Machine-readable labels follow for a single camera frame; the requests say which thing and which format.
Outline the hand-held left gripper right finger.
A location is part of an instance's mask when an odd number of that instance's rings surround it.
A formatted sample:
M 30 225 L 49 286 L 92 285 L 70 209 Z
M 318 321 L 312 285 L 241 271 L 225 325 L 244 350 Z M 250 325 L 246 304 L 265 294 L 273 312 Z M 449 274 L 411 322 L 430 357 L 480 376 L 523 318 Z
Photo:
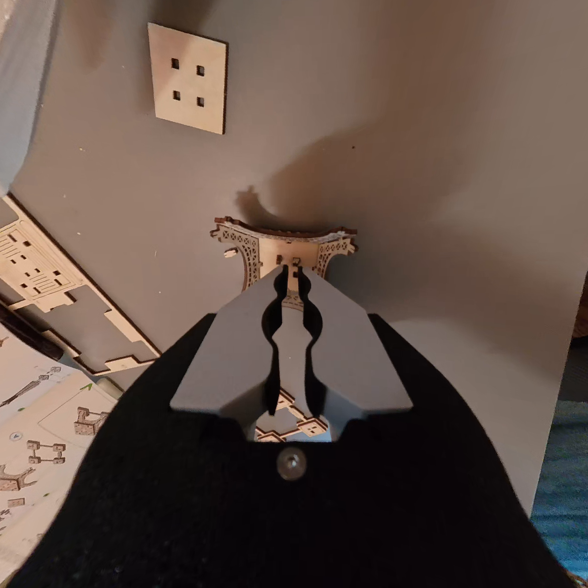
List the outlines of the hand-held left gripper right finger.
M 337 441 L 351 420 L 403 413 L 413 402 L 368 313 L 313 271 L 298 268 L 305 351 L 305 398 Z

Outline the square wooden plate four holes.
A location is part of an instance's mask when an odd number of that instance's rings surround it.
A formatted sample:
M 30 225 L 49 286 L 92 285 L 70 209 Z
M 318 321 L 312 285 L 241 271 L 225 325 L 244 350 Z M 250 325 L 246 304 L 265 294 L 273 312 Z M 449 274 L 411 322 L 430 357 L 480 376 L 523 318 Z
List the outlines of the square wooden plate four holes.
M 157 118 L 223 135 L 229 45 L 148 24 Z

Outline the folded instruction booklet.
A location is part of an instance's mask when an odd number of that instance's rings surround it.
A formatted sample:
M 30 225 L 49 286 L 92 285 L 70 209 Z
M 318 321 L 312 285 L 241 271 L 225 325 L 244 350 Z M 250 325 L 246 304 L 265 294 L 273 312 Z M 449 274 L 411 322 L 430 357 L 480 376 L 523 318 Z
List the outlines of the folded instruction booklet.
M 1 327 L 1 579 L 51 525 L 121 394 Z

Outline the grey desk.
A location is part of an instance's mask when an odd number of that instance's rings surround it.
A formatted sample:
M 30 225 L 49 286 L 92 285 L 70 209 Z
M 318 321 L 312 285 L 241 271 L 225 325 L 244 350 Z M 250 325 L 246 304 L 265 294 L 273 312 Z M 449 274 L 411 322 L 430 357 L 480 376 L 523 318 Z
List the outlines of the grey desk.
M 229 45 L 157 118 L 148 24 Z M 530 512 L 587 273 L 587 1 L 64 1 L 11 193 L 160 349 L 236 296 L 215 217 L 357 230 L 329 277 L 469 402 Z

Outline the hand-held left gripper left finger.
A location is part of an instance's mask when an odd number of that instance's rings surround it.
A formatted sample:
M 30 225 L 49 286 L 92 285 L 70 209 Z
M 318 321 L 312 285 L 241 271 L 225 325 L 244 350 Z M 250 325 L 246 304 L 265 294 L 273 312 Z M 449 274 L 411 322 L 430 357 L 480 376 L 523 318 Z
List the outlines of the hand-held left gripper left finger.
M 288 267 L 278 266 L 224 305 L 183 377 L 170 407 L 233 419 L 247 432 L 276 413 L 279 349 Z

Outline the marker pen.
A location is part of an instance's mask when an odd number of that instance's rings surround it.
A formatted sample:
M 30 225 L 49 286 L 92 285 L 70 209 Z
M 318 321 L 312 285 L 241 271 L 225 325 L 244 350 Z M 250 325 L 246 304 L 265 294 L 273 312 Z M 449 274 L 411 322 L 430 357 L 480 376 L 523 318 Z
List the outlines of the marker pen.
M 78 365 L 76 361 L 74 361 L 55 342 L 50 341 L 44 335 L 39 333 L 25 319 L 22 319 L 12 311 L 9 311 L 3 302 L 1 302 L 1 325 L 19 341 L 34 351 L 39 352 L 41 355 L 74 369 L 81 368 L 80 365 Z

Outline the wooden lattice tower base model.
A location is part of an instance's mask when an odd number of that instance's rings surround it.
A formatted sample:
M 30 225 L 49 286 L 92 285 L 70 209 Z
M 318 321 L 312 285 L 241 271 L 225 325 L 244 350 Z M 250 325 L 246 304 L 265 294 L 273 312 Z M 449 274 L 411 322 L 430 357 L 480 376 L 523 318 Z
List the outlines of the wooden lattice tower base model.
M 217 217 L 212 238 L 231 243 L 224 252 L 226 258 L 242 255 L 245 277 L 243 290 L 280 266 L 288 267 L 288 286 L 282 301 L 283 308 L 303 310 L 298 294 L 298 266 L 303 266 L 322 278 L 336 255 L 351 255 L 357 251 L 356 231 L 337 227 L 322 232 L 289 232 L 254 228 L 231 217 Z M 260 443 L 285 443 L 290 440 L 326 440 L 328 424 L 319 418 L 305 414 L 295 405 L 294 397 L 280 388 L 276 410 L 286 409 L 295 421 L 292 430 L 263 430 L 256 425 L 254 439 Z

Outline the wooden puzzle sheet slotted panel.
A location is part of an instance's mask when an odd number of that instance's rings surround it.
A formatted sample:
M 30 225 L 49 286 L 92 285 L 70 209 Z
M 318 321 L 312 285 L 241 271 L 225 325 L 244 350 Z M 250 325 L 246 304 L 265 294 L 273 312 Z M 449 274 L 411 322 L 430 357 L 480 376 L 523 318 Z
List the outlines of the wooden puzzle sheet slotted panel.
M 104 369 L 94 371 L 82 360 L 61 334 L 50 328 L 42 335 L 65 352 L 78 367 L 91 376 L 107 376 L 119 371 L 145 368 L 153 364 L 161 352 L 108 297 L 79 264 L 48 234 L 11 194 L 1 200 L 16 214 L 17 219 L 1 226 L 1 280 L 21 296 L 9 304 L 8 311 L 30 305 L 48 313 L 60 306 L 75 303 L 73 290 L 88 287 L 107 306 L 104 316 L 132 343 L 141 342 L 152 358 L 139 360 L 134 355 L 104 361 Z

